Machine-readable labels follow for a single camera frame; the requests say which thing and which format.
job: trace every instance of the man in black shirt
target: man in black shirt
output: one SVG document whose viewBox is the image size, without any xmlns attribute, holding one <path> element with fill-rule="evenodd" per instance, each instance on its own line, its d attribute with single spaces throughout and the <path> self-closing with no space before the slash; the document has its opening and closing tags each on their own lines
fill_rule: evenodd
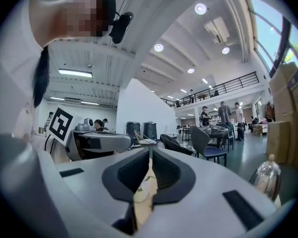
<svg viewBox="0 0 298 238">
<path fill-rule="evenodd" d="M 103 128 L 102 125 L 103 125 L 103 122 L 102 122 L 101 120 L 97 119 L 97 120 L 95 120 L 95 122 L 94 122 L 94 129 L 95 129 L 96 131 L 103 131 L 104 128 Z"/>
<path fill-rule="evenodd" d="M 208 107 L 206 106 L 203 106 L 202 107 L 202 114 L 201 114 L 201 117 L 202 117 L 202 125 L 203 126 L 208 126 L 209 125 L 209 119 L 210 117 L 208 116 L 206 110 L 207 110 Z"/>
</svg>

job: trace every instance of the person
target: person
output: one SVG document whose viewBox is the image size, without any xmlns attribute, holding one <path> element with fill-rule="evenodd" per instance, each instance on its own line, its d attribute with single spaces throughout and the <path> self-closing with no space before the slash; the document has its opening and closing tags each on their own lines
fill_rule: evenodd
<svg viewBox="0 0 298 238">
<path fill-rule="evenodd" d="M 104 128 L 104 130 L 108 130 L 108 128 L 105 127 L 105 123 L 108 123 L 107 118 L 103 119 L 103 128 Z"/>
<path fill-rule="evenodd" d="M 203 106 L 202 107 L 202 114 L 201 114 L 201 117 L 202 117 L 202 125 L 203 126 L 208 126 L 208 125 L 210 125 L 209 124 L 209 119 L 210 119 L 210 117 L 208 116 L 208 114 L 207 114 L 207 109 L 208 109 L 208 107 L 207 106 Z"/>
<path fill-rule="evenodd" d="M 231 111 L 229 109 L 229 106 L 227 106 L 225 104 L 224 101 L 221 101 L 221 106 L 219 107 L 219 110 L 218 110 L 218 115 L 219 117 L 221 117 L 221 122 L 225 123 L 227 126 L 230 126 L 231 122 L 230 122 L 230 115 L 231 115 Z"/>
<path fill-rule="evenodd" d="M 244 139 L 244 128 L 243 128 L 243 109 L 239 107 L 239 103 L 235 102 L 236 107 L 236 117 L 237 117 L 237 141 L 241 141 Z"/>
<path fill-rule="evenodd" d="M 0 108 L 0 134 L 31 141 L 34 109 L 49 84 L 48 44 L 56 39 L 102 37 L 115 0 L 20 0 L 0 29 L 0 91 L 13 109 Z"/>
<path fill-rule="evenodd" d="M 94 122 L 94 129 L 96 131 L 103 131 L 104 130 L 104 128 L 103 128 L 103 122 L 101 120 L 99 120 L 99 119 L 95 120 L 95 122 Z"/>
<path fill-rule="evenodd" d="M 44 124 L 44 131 L 46 132 L 46 128 L 49 126 L 51 118 L 52 118 L 53 112 L 49 112 L 49 117 L 46 119 L 46 122 Z"/>
<path fill-rule="evenodd" d="M 189 96 L 190 96 L 190 103 L 193 103 L 194 102 L 193 89 L 190 90 Z"/>
</svg>

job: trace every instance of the black rubber pad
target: black rubber pad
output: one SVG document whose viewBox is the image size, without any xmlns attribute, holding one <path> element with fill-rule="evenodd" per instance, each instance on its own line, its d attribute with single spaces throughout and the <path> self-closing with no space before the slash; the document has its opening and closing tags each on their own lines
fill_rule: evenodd
<svg viewBox="0 0 298 238">
<path fill-rule="evenodd" d="M 73 176 L 73 175 L 77 175 L 79 173 L 82 173 L 84 172 L 83 169 L 81 168 L 78 168 L 78 169 L 70 169 L 70 170 L 65 170 L 65 171 L 61 171 L 60 172 L 60 175 L 61 177 L 70 177 L 70 176 Z"/>
<path fill-rule="evenodd" d="M 247 230 L 264 220 L 237 190 L 224 192 L 223 196 Z"/>
</svg>

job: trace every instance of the recessed downlight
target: recessed downlight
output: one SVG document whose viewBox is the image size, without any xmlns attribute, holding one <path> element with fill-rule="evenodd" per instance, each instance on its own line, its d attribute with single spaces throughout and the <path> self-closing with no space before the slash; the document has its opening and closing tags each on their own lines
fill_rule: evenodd
<svg viewBox="0 0 298 238">
<path fill-rule="evenodd" d="M 202 4 L 202 3 L 198 3 L 195 7 L 194 7 L 194 10 L 197 14 L 199 15 L 203 15 L 207 12 L 207 7 Z"/>
<path fill-rule="evenodd" d="M 193 73 L 193 72 L 194 72 L 194 68 L 189 68 L 189 69 L 188 69 L 188 73 L 189 73 L 189 74 L 191 74 L 191 73 Z"/>
<path fill-rule="evenodd" d="M 154 46 L 154 50 L 157 51 L 157 52 L 161 52 L 163 50 L 163 45 L 161 43 L 157 43 Z"/>
<path fill-rule="evenodd" d="M 228 48 L 228 47 L 222 49 L 222 53 L 223 53 L 224 55 L 226 55 L 228 52 L 229 52 L 229 48 Z"/>
</svg>

